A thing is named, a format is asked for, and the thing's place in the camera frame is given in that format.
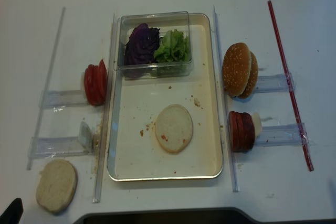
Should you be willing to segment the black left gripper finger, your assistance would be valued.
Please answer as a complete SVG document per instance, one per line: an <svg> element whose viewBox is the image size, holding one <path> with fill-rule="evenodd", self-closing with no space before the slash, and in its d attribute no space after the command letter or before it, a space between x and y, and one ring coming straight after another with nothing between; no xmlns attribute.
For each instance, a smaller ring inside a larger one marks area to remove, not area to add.
<svg viewBox="0 0 336 224"><path fill-rule="evenodd" d="M14 199L0 216L0 224L19 224L23 212L22 199Z"/></svg>

